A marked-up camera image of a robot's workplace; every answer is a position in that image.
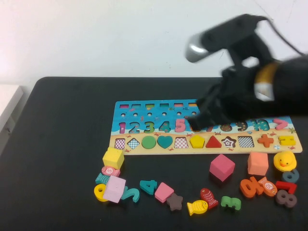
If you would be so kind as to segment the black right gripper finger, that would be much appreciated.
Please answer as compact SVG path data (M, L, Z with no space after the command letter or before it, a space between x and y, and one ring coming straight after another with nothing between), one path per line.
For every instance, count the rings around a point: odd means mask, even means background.
M221 110L216 109L206 109L197 115L189 117L189 124L194 131L228 122L229 118Z
M198 99L197 106L200 113L222 113L220 88L210 88L203 97Z

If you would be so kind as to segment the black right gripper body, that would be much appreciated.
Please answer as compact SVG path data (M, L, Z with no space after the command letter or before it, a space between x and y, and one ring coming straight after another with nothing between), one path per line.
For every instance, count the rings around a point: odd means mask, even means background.
M222 71L218 98L224 120L248 120L260 117L254 93L254 82L259 66L236 69L230 66Z

